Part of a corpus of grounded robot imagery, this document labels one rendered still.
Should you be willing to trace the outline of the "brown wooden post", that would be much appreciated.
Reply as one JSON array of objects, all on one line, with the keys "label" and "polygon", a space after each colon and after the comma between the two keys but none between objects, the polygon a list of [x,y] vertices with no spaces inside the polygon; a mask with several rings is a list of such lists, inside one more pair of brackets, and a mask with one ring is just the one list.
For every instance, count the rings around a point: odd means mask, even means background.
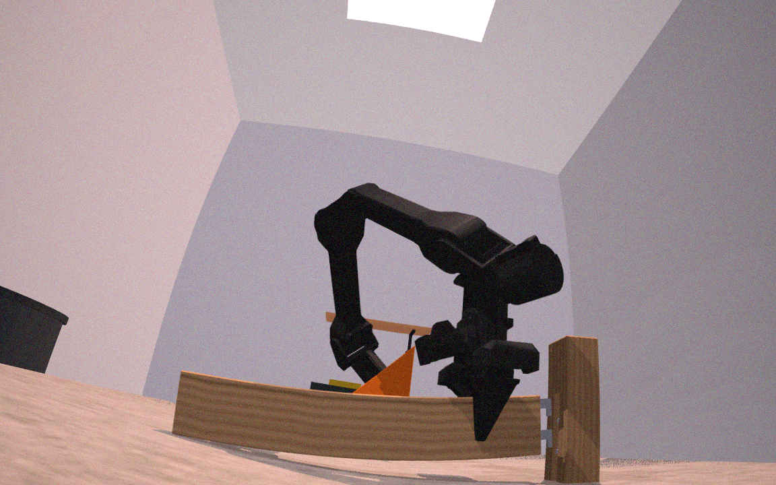
[{"label": "brown wooden post", "polygon": [[548,399],[552,447],[547,481],[600,481],[600,353],[598,339],[565,335],[548,345]]}]

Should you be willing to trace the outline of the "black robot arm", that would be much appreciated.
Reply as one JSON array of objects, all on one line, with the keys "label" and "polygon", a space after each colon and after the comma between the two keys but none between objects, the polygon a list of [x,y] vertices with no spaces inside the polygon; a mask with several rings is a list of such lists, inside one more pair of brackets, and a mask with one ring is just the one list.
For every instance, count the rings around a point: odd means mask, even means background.
[{"label": "black robot arm", "polygon": [[[412,240],[423,257],[443,272],[460,273],[453,283],[464,288],[463,311],[493,306],[508,312],[509,303],[519,306],[541,300],[562,288],[562,263],[535,234],[514,245],[473,215],[433,211],[374,183],[348,189],[315,213],[314,225],[319,242],[329,253],[336,313],[329,343],[337,365],[343,371],[353,366],[363,383],[386,368],[375,353],[379,343],[372,323],[361,314],[358,295],[356,251],[367,218]],[[454,328],[449,320],[434,323],[430,335],[416,339],[420,365],[461,355],[464,350],[464,357],[472,357],[478,341],[476,323],[468,319],[461,328]]]}]

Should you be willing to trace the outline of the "brown wooden rail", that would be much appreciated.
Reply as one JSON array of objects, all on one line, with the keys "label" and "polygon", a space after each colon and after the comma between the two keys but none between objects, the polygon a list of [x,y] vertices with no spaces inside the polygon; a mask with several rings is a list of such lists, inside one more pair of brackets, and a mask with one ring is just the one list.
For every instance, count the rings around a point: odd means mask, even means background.
[{"label": "brown wooden rail", "polygon": [[486,441],[472,397],[406,397],[298,389],[181,371],[172,434],[284,453],[386,461],[541,455],[551,398],[509,396]]}]

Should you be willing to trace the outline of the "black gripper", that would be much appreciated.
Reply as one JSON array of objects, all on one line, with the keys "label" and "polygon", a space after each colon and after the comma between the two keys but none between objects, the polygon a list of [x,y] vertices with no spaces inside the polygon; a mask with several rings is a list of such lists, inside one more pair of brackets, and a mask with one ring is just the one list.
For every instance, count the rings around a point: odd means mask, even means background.
[{"label": "black gripper", "polygon": [[[540,351],[532,343],[507,341],[512,317],[503,308],[475,306],[462,311],[457,327],[465,327],[471,317],[476,323],[478,349],[472,357],[464,353],[439,371],[437,385],[447,386],[457,397],[472,397],[476,441],[486,441],[515,385],[514,369],[524,374],[539,370]],[[456,327],[456,328],[457,328]]]}]

